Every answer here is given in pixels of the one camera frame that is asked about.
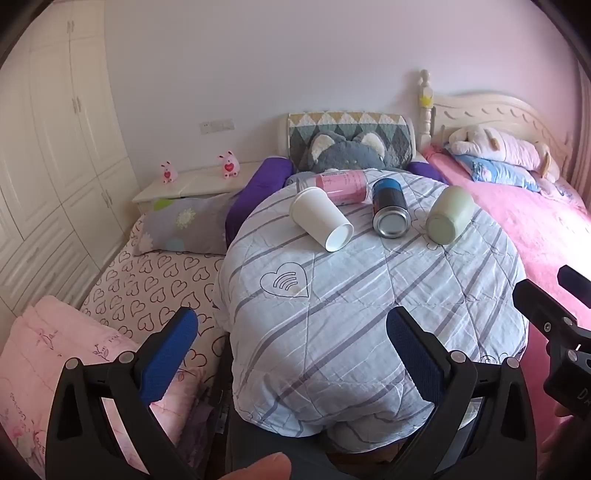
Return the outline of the person right hand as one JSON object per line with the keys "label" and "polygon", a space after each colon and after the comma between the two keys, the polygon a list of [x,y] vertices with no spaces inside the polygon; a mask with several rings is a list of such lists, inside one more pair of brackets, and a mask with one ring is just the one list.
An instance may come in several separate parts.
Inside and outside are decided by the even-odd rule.
{"label": "person right hand", "polygon": [[574,416],[563,405],[557,403],[554,414],[562,422],[542,443],[540,469],[544,469],[554,457],[557,457],[561,449],[578,445],[587,431],[587,421]]}

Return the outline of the person left hand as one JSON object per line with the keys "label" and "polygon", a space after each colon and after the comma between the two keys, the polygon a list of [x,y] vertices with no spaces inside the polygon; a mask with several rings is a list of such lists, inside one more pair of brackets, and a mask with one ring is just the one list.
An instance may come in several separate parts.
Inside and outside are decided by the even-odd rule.
{"label": "person left hand", "polygon": [[249,467],[230,472],[221,477],[221,480],[288,480],[290,473],[290,459],[287,455],[277,452]]}

